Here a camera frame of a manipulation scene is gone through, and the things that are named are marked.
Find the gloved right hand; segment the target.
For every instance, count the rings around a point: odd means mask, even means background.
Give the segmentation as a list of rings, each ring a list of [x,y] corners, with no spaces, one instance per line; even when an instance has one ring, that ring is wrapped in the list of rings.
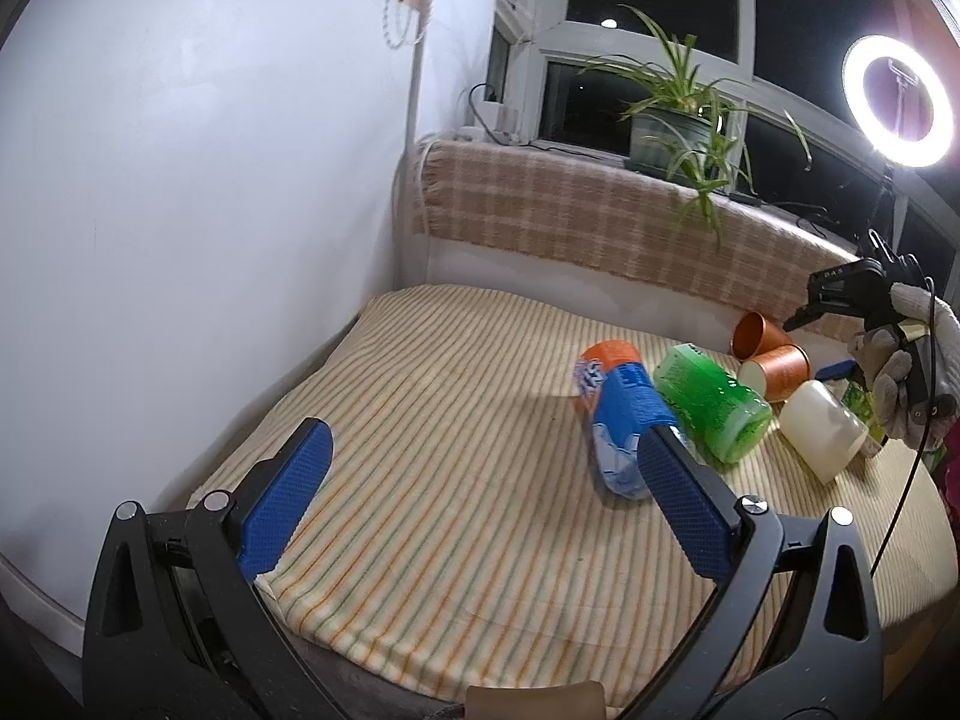
[[[929,320],[929,306],[934,305],[934,335],[942,358],[937,372],[946,378],[953,398],[958,398],[958,319],[952,308],[940,298],[931,298],[924,289],[895,283],[890,288],[893,309],[908,319]],[[872,392],[874,415],[890,439],[903,440],[910,449],[921,444],[924,427],[914,422],[908,408],[908,374],[913,360],[888,328],[859,332],[850,339],[848,351],[861,367],[867,387]]]

